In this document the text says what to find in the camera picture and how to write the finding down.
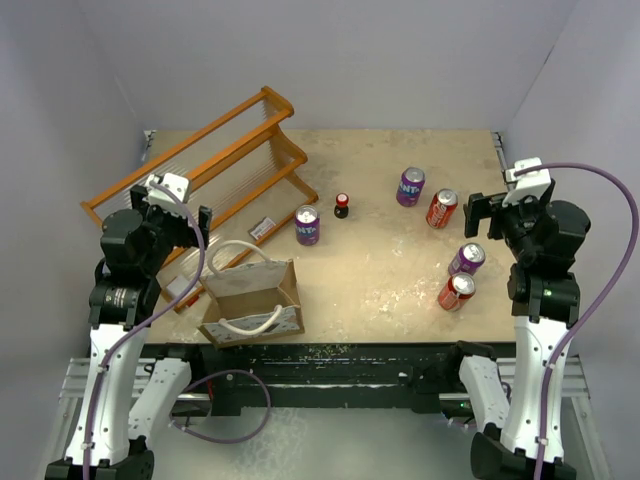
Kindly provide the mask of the canvas jute tote bag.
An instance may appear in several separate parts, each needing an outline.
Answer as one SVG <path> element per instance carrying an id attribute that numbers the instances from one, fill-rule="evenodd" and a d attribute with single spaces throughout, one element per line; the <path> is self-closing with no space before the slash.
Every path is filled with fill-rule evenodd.
<path id="1" fill-rule="evenodd" d="M 259 262 L 220 270 L 215 256 L 230 246 L 259 255 Z M 210 302 L 199 326 L 215 347 L 249 345 L 305 332 L 294 261 L 274 260 L 258 246 L 241 240 L 216 244 L 207 257 L 211 271 L 200 278 Z"/>

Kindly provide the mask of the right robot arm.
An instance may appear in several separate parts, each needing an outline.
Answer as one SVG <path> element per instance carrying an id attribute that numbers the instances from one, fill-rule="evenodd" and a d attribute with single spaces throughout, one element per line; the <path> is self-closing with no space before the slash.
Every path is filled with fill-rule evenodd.
<path id="1" fill-rule="evenodd" d="M 591 228 L 587 214 L 550 193 L 508 205 L 504 194 L 470 195 L 466 237 L 489 219 L 488 236 L 514 255 L 507 291 L 516 338 L 513 384 L 505 391 L 496 361 L 474 345 L 445 366 L 446 383 L 467 391 L 477 422 L 471 444 L 477 479 L 574 479 L 561 435 L 562 383 L 580 289 L 570 268 Z"/>

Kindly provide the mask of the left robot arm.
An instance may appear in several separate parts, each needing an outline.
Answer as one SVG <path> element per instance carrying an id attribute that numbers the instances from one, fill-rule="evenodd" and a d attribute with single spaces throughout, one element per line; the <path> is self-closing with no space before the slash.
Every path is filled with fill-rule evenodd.
<path id="1" fill-rule="evenodd" d="M 194 392 L 206 378 L 192 358 L 163 358 L 138 399 L 134 381 L 150 325 L 160 317 L 157 275 L 177 247 L 194 247 L 206 260 L 210 208 L 191 214 L 188 179 L 150 175 L 133 186 L 131 205 L 101 226 L 103 257 L 89 296 L 90 356 L 84 397 L 63 457 L 47 479 L 149 479 L 155 466 L 152 440 L 179 390 Z"/>

